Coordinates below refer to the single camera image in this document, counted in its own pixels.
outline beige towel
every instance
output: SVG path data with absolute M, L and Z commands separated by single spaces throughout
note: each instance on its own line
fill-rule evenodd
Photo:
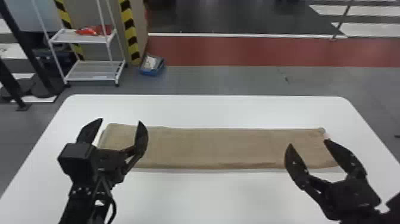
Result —
M 284 168 L 290 143 L 309 168 L 337 166 L 323 144 L 324 129 L 176 129 L 148 127 L 149 144 L 135 167 L 158 169 Z M 135 143 L 136 126 L 109 124 L 99 148 Z

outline black pole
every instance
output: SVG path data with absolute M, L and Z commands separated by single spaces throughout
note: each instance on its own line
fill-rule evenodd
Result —
M 14 79 L 11 72 L 8 70 L 7 66 L 3 63 L 3 60 L 0 58 L 0 82 L 3 84 L 3 88 L 5 88 L 11 97 L 18 104 L 18 111 L 26 111 L 29 108 L 20 97 L 21 87 L 18 82 Z
M 51 83 L 50 79 L 46 75 L 46 70 L 43 69 L 43 67 L 37 61 L 35 54 L 33 53 L 31 47 L 29 46 L 29 43 L 28 43 L 26 37 L 23 35 L 21 30 L 18 28 L 18 25 L 15 22 L 15 20 L 13 19 L 12 15 L 10 14 L 10 11 L 8 10 L 8 7 L 7 7 L 6 3 L 4 2 L 4 0 L 0 0 L 0 14 L 3 16 L 3 19 L 5 20 L 7 26 L 10 28 L 10 30 L 14 34 L 14 37 L 16 38 L 18 43 L 21 45 L 22 50 L 25 52 L 26 56 L 28 57 L 29 61 L 31 62 L 36 74 L 39 76 L 44 87 L 53 95 L 57 95 L 58 93 L 56 92 L 53 84 Z
M 345 10 L 345 12 L 343 13 L 343 15 L 340 18 L 339 25 L 337 26 L 337 32 L 332 36 L 332 40 L 335 40 L 336 36 L 339 34 L 340 28 L 342 27 L 343 23 L 345 22 L 346 16 L 350 11 L 350 8 L 353 5 L 353 2 L 354 2 L 354 0 L 349 0 L 349 3 L 347 4 L 346 10 Z

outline floor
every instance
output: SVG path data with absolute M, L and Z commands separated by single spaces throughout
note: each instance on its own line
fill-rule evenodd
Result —
M 298 5 L 232 1 L 235 3 L 229 5 L 228 0 L 191 5 L 189 2 L 193 1 L 176 0 L 176 8 L 158 9 L 157 16 L 152 12 L 151 31 L 400 36 L 397 0 L 355 0 L 356 7 L 340 31 L 335 25 L 344 0 L 307 0 Z M 14 42 L 0 19 L 0 43 Z M 136 68 L 129 67 L 122 74 L 119 88 L 112 83 L 73 83 L 55 103 L 34 104 L 27 112 L 15 112 L 15 104 L 0 104 L 0 192 L 6 189 L 63 101 L 72 94 L 339 95 L 353 103 L 400 160 L 400 139 L 393 137 L 400 133 L 399 47 L 398 38 L 347 38 L 332 42 L 303 38 L 152 36 L 149 52 L 164 57 L 167 64 L 158 77 L 142 76 Z M 26 59 L 12 54 L 15 52 L 18 50 L 5 54 L 0 49 L 2 57 L 10 55 L 6 62 L 10 70 L 34 72 Z
M 353 103 L 400 160 L 400 139 L 393 137 L 400 133 L 399 72 L 371 67 L 170 66 L 159 77 L 147 77 L 132 68 L 124 71 L 119 88 L 74 83 L 54 104 L 35 104 L 27 112 L 2 104 L 0 142 L 7 156 L 0 157 L 0 192 L 72 94 L 340 95 Z
M 186 36 L 252 33 L 276 35 L 346 35 L 399 37 L 398 0 L 355 0 L 338 29 L 346 0 L 212 0 L 174 2 L 151 8 L 150 32 Z

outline gray floor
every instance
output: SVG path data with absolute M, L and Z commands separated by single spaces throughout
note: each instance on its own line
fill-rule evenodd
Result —
M 159 77 L 146 77 L 127 69 L 119 88 L 77 83 L 56 103 L 35 104 L 28 112 L 0 105 L 0 192 L 72 94 L 339 95 L 353 103 L 399 160 L 400 139 L 393 137 L 400 133 L 399 72 L 363 67 L 168 67 Z

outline white table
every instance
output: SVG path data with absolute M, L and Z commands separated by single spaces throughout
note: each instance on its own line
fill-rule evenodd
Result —
M 138 120 L 169 127 L 325 127 L 362 161 L 384 202 L 400 191 L 400 179 L 389 176 L 397 175 L 400 165 L 341 97 L 74 95 L 2 196 L 0 223 L 58 223 L 71 182 L 56 158 L 82 126 L 98 117 L 104 118 L 101 129 L 111 122 L 135 125 Z M 314 174 L 331 181 L 344 177 Z M 331 223 L 286 172 L 135 171 L 112 193 L 118 205 L 114 224 Z

